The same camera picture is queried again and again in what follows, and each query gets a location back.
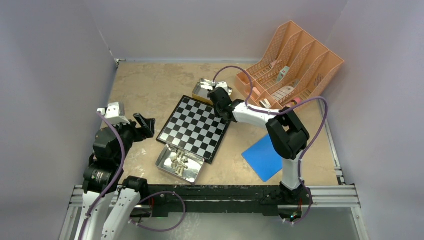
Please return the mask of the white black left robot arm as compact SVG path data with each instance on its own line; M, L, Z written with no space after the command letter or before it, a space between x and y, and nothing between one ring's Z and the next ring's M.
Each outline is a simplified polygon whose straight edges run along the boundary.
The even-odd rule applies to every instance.
M77 240L117 239L134 206L149 199L147 180L128 177L122 190L123 202L109 210L131 147L154 136L156 119L135 113L132 121L120 113L109 114L105 109L96 113L106 127L96 133L93 153L83 174L82 210L75 234Z

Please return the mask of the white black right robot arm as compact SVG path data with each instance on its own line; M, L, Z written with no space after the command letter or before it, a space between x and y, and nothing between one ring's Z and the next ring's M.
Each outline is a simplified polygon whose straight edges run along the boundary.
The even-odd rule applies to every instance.
M273 149L282 158L280 196L288 204L294 203L303 192L301 155L310 134L294 111L285 114L251 105L244 100L232 100L222 87L207 94L215 114L234 123L244 123L267 130Z

